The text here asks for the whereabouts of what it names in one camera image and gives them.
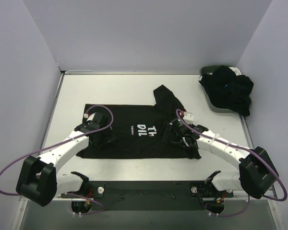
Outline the black printed t shirt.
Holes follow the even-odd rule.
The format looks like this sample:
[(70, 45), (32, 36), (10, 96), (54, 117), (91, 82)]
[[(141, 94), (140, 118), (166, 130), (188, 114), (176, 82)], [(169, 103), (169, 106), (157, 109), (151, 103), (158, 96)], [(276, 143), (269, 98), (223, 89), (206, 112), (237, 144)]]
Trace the black printed t shirt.
[(185, 110), (172, 91), (161, 85), (153, 91), (155, 105), (85, 105), (90, 113), (113, 117), (111, 125), (117, 139), (102, 147), (89, 146), (78, 152), (83, 159), (185, 159), (181, 147), (162, 142), (166, 124)]

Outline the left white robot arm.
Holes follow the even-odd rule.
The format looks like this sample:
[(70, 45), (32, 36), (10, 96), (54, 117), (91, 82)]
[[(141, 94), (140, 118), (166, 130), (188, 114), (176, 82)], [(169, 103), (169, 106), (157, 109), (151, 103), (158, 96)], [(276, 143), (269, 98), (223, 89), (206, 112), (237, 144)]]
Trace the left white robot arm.
[(78, 197), (89, 193), (87, 176), (72, 171), (60, 174), (59, 170), (78, 152), (90, 144), (90, 137), (111, 127), (114, 118), (101, 113), (85, 114), (85, 123), (78, 125), (68, 137), (44, 151), (38, 157), (27, 157), (22, 165), (16, 192), (44, 207), (61, 194), (73, 192)]

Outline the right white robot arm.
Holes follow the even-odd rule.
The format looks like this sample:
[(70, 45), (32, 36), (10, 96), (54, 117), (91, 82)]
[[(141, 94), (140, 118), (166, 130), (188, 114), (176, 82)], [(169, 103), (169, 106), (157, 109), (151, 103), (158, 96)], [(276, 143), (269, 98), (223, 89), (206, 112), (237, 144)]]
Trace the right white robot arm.
[(240, 149), (202, 125), (185, 126), (178, 118), (166, 124), (163, 142), (181, 147), (188, 159), (200, 159), (199, 151), (210, 152), (234, 166), (238, 172), (215, 171), (205, 183), (212, 191), (243, 190), (260, 199), (276, 181), (277, 172), (265, 149)]

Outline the black t shirt pile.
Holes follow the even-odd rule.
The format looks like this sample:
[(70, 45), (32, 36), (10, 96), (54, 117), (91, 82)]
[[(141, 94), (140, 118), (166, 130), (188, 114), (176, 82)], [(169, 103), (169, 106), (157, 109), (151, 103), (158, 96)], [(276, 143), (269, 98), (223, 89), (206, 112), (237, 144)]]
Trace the black t shirt pile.
[(229, 109), (243, 117), (250, 115), (253, 81), (246, 75), (236, 75), (229, 66), (216, 65), (200, 70), (199, 83), (212, 106)]

